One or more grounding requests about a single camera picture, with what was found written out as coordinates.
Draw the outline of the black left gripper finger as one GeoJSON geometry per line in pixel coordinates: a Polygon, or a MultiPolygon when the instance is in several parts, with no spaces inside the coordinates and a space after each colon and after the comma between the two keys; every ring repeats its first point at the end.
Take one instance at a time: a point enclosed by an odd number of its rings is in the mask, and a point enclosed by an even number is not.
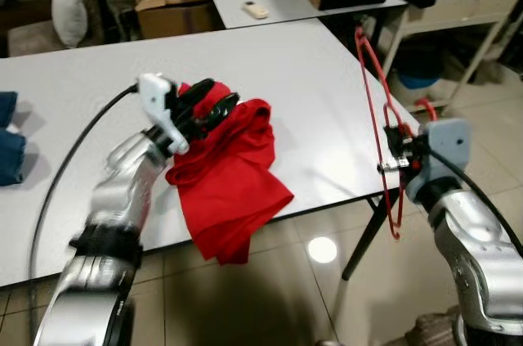
{"type": "Polygon", "coordinates": [[[203,117],[195,120],[195,125],[199,127],[201,132],[210,133],[216,129],[217,126],[220,126],[221,122],[226,120],[238,104],[239,94],[237,92],[231,92],[217,100],[203,117]]]}
{"type": "Polygon", "coordinates": [[[214,84],[216,81],[213,79],[203,79],[194,84],[180,84],[177,88],[175,111],[195,111],[198,104],[212,91],[214,84]]]}

